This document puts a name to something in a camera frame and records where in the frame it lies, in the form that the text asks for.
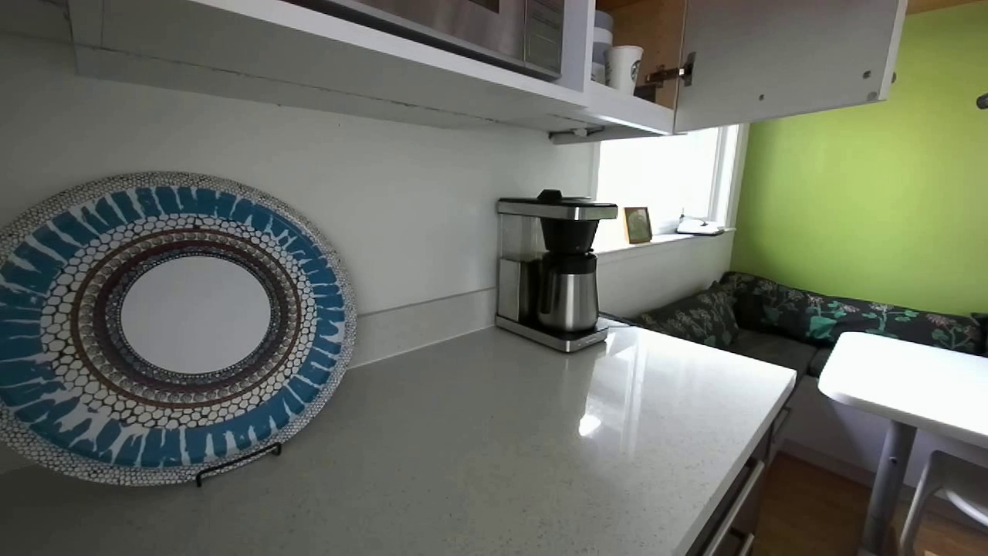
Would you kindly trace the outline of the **white starbucks paper cup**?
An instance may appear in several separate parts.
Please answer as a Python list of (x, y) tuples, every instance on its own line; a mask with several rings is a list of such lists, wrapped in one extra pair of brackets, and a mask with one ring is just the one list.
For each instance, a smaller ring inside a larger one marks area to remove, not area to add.
[(611, 46), (608, 49), (608, 87), (618, 92), (634, 92), (640, 80), (640, 46)]

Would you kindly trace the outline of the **metal cabinet hinge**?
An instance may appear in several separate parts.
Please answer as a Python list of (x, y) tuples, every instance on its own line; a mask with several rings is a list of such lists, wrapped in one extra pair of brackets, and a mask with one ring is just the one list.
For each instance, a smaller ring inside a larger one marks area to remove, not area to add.
[(635, 95), (658, 101), (658, 91), (668, 84), (683, 84), (690, 87), (690, 74), (695, 74), (695, 52), (685, 55), (683, 64), (658, 64), (640, 87)]

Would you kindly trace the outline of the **white upper cabinet door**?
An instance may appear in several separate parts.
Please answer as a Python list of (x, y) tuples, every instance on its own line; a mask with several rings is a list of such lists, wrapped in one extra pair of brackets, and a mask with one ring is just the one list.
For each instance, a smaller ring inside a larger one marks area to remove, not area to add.
[(685, 0), (672, 131), (753, 123), (890, 95), (907, 0)]

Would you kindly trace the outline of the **dark lower drawer cabinet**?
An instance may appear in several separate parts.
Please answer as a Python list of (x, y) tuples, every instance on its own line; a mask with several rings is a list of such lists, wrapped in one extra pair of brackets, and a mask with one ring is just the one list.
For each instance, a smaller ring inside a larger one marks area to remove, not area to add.
[(716, 503), (714, 515), (688, 547), (688, 556), (750, 556), (755, 543), (755, 518), (766, 474), (783, 435), (790, 411), (782, 411), (766, 435), (755, 443), (753, 454), (744, 460), (742, 474), (728, 485), (724, 498)]

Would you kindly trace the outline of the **black steel coffee maker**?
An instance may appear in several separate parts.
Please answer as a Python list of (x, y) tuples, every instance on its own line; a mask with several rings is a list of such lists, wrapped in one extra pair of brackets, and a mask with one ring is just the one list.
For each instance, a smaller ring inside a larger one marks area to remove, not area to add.
[(501, 198), (494, 324), (565, 356), (602, 343), (592, 237), (613, 216), (558, 190)]

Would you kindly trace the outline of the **floral bench cushion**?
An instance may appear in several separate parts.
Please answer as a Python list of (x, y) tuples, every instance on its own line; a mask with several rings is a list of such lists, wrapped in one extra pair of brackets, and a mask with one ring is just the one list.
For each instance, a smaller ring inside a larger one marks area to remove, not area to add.
[(847, 332), (982, 356), (985, 319), (811, 295), (748, 273), (635, 314), (640, 327), (818, 377)]

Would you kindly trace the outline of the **white stacked containers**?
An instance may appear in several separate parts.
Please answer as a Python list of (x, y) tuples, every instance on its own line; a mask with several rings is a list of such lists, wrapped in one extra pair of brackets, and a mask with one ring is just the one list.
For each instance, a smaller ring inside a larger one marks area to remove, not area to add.
[(613, 40), (613, 18), (604, 11), (597, 11), (597, 30), (592, 30), (592, 80), (608, 84), (608, 49)]

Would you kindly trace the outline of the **black plate stand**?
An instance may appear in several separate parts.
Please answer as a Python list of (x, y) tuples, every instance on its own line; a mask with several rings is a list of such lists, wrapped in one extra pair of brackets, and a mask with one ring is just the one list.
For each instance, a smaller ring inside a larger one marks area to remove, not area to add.
[(251, 450), (251, 454), (230, 457), (230, 460), (226, 460), (226, 464), (203, 467), (203, 470), (193, 475), (193, 489), (203, 489), (208, 481), (213, 481), (213, 479), (220, 479), (220, 475), (226, 475), (226, 474), (245, 470), (245, 467), (251, 467), (251, 464), (259, 464), (259, 460), (265, 460), (265, 457), (280, 457), (280, 450), (283, 450), (283, 443), (272, 443), (272, 445), (265, 445), (265, 447), (256, 447), (256, 450)]

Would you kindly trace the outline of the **blue white decorative plate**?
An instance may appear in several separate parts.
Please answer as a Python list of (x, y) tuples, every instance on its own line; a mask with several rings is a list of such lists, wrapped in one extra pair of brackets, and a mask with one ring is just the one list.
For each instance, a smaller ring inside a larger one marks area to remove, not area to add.
[(229, 178), (108, 177), (0, 232), (0, 439), (74, 479), (176, 485), (275, 450), (351, 343), (328, 237)]

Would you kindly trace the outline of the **white dining table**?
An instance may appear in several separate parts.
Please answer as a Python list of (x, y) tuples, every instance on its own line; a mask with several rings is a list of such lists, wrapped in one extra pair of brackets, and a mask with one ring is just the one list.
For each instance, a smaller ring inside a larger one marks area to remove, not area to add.
[(988, 445), (988, 358), (894, 337), (847, 332), (818, 390), (890, 423), (870, 481), (857, 556), (880, 556), (920, 429)]

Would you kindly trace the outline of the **small picture frame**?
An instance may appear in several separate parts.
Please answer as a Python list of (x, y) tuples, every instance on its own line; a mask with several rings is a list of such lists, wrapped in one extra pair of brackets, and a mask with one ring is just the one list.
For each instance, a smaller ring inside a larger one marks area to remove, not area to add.
[(627, 224), (627, 240), (630, 245), (648, 245), (650, 240), (650, 213), (646, 208), (627, 208), (622, 209)]

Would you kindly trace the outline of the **white window frame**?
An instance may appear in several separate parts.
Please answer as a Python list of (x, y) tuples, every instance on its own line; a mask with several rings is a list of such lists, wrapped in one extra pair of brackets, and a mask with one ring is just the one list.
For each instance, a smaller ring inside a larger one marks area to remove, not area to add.
[(685, 137), (613, 139), (600, 149), (597, 198), (618, 216), (600, 227), (600, 252), (622, 252), (627, 208), (650, 213), (650, 240), (679, 232), (728, 232), (744, 173), (744, 128), (716, 128)]

